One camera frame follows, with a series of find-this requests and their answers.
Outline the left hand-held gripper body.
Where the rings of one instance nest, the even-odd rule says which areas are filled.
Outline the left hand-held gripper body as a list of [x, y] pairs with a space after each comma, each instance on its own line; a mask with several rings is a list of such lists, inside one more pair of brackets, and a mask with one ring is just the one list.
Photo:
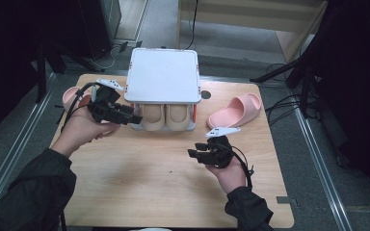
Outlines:
[[91, 99], [88, 104], [89, 111], [96, 122], [109, 121], [123, 123], [124, 115], [119, 110], [118, 103], [120, 94], [118, 90], [124, 90], [116, 80], [98, 78], [91, 84]]

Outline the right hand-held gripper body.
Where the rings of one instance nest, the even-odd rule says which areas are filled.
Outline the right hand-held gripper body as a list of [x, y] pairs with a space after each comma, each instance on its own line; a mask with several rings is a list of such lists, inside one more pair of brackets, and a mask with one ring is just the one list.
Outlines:
[[225, 168], [230, 163], [233, 151], [227, 135], [240, 132], [239, 127], [216, 127], [205, 134], [208, 150], [203, 154], [202, 162], [205, 165]]

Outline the beige perforated clog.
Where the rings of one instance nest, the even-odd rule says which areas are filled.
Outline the beige perforated clog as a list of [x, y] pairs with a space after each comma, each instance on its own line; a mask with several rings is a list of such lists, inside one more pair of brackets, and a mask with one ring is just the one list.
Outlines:
[[159, 131], [165, 126], [165, 108], [161, 104], [144, 104], [141, 125], [146, 131]]
[[190, 123], [188, 105], [170, 104], [166, 109], [166, 125], [172, 131], [185, 131]]

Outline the white two-tier shoe rack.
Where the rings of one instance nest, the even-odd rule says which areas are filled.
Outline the white two-tier shoe rack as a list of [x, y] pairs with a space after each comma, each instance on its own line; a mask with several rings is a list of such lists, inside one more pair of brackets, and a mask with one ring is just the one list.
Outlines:
[[[166, 109], [170, 104], [188, 105], [190, 123], [185, 131], [196, 127], [197, 104], [201, 100], [198, 54], [193, 50], [136, 48], [132, 52], [124, 99], [142, 116], [144, 104], [161, 104], [165, 108], [165, 126], [159, 131], [171, 131], [166, 125]], [[140, 124], [133, 129], [145, 131]]]

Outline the person's right hand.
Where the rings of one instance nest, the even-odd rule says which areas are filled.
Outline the person's right hand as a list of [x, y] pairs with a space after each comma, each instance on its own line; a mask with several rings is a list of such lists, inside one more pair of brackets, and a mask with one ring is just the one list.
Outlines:
[[235, 189], [246, 186], [246, 176], [242, 169], [241, 163], [233, 157], [225, 168], [214, 166], [205, 166], [218, 179], [221, 188], [226, 194], [233, 192]]

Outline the person's left hand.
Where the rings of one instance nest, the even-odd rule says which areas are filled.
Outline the person's left hand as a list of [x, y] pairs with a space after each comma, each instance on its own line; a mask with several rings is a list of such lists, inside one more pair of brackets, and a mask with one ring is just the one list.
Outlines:
[[102, 139], [106, 134], [115, 132], [119, 128], [119, 124], [95, 122], [87, 108], [78, 109], [72, 114], [61, 135], [50, 148], [69, 158], [82, 145], [92, 140]]

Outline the black metal stand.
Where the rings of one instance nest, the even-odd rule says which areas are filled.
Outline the black metal stand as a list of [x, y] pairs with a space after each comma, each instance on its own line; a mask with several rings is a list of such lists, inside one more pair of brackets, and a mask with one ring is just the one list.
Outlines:
[[95, 67], [93, 64], [90, 64], [88, 61], [85, 61], [83, 58], [66, 49], [62, 45], [53, 41], [41, 41], [38, 45], [37, 52], [37, 103], [40, 103], [43, 97], [46, 95], [45, 64], [49, 63], [51, 68], [57, 73], [64, 73], [66, 71], [66, 65], [61, 58], [62, 54], [70, 57], [72, 60], [74, 60], [89, 71], [100, 72], [99, 68]]

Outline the dark computer tower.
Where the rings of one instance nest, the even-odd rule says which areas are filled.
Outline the dark computer tower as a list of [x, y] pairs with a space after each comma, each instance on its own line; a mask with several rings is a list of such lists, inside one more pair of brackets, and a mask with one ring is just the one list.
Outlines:
[[99, 59], [114, 44], [121, 19], [119, 0], [77, 0], [81, 47], [85, 57]]

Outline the black tripod stand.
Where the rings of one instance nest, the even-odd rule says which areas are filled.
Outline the black tripod stand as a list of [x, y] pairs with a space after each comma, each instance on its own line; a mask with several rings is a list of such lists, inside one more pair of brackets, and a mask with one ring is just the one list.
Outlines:
[[289, 89], [293, 89], [298, 84], [302, 84], [299, 109], [304, 117], [308, 117], [307, 108], [309, 103], [307, 102], [307, 98], [309, 96], [309, 86], [311, 79], [315, 76], [317, 57], [321, 54], [322, 44], [327, 41], [328, 36], [332, 35], [332, 31], [337, 27], [336, 21], [343, 14], [351, 0], [327, 1], [327, 10], [323, 15], [319, 29], [302, 55], [294, 61], [284, 64], [282, 67], [263, 76], [251, 78], [251, 82], [253, 83], [264, 83], [281, 73], [291, 70], [291, 73], [285, 80], [285, 85]]

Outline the light wooden cabinet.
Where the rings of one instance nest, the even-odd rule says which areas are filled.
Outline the light wooden cabinet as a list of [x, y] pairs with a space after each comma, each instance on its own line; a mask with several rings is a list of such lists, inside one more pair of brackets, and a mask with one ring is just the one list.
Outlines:
[[287, 62], [292, 61], [310, 34], [315, 34], [327, 8], [327, 0], [177, 0], [177, 21], [197, 21], [260, 28], [277, 32]]

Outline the metal floor rail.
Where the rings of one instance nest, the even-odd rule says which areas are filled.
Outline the metal floor rail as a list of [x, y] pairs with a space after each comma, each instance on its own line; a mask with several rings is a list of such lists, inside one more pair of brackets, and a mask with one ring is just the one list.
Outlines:
[[330, 206], [330, 210], [336, 222], [339, 231], [354, 231], [351, 222], [349, 221], [347, 212], [342, 203], [341, 197], [336, 186], [333, 183], [328, 167], [323, 158], [322, 152], [313, 135], [312, 129], [308, 121], [302, 113], [297, 110], [295, 112], [300, 128], [304, 135], [307, 148], [315, 165], [318, 177], [323, 187], [325, 196]]
[[47, 93], [41, 102], [36, 102], [35, 94], [38, 89], [33, 88], [0, 124], [0, 196], [13, 178], [24, 149], [52, 98], [59, 78], [59, 74], [50, 73], [46, 78]]

